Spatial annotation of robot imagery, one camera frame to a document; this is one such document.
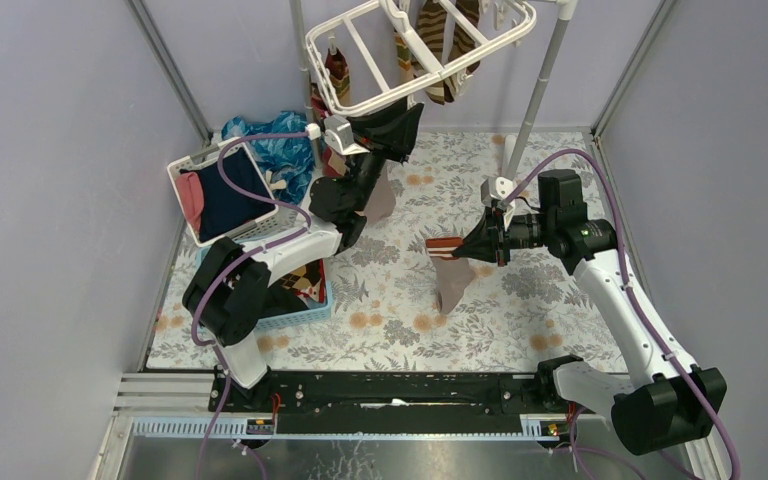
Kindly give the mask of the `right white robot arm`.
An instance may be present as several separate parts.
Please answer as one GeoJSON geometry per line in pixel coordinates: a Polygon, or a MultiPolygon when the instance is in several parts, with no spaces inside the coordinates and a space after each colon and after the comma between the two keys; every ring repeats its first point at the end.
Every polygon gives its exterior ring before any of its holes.
{"type": "Polygon", "coordinates": [[[568,403],[592,410],[635,455],[707,437],[727,391],[723,375],[701,368],[636,292],[618,234],[609,221],[590,218],[579,175],[555,169],[537,179],[539,208],[528,214],[515,211],[513,181],[486,180],[483,217],[453,255],[504,266],[514,250],[546,248],[606,322],[629,378],[598,371],[575,355],[542,361],[535,402],[549,412],[568,403]]]}

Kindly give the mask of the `red striped sock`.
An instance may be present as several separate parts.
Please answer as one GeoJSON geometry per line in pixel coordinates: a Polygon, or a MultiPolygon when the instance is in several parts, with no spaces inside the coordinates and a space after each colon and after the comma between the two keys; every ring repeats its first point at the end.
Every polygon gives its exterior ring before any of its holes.
{"type": "MultiPolygon", "coordinates": [[[[326,103],[324,102],[318,85],[314,82],[310,84],[311,88],[311,106],[313,108],[313,115],[315,121],[318,122],[321,128],[324,128],[324,120],[330,115],[326,103]]],[[[322,159],[324,163],[324,175],[331,178],[341,178],[347,173],[347,165],[345,158],[333,150],[330,146],[325,145],[322,153],[322,159]]]]}

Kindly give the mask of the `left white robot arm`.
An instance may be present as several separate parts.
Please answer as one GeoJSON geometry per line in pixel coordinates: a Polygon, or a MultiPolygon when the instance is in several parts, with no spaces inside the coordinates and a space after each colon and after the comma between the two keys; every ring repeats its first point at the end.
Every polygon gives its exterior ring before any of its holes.
{"type": "Polygon", "coordinates": [[[224,236],[206,258],[182,298],[192,316],[192,334],[204,328],[207,338],[195,343],[213,347],[221,371],[233,384],[232,398],[248,411],[269,401],[270,368],[255,338],[267,298],[278,280],[312,261],[333,257],[352,247],[367,225],[373,192],[388,162],[404,163],[416,144],[424,106],[398,100],[360,117],[333,115],[327,132],[346,133],[347,173],[322,177],[310,186],[310,203],[297,211],[303,224],[282,236],[239,244],[224,236]]]}

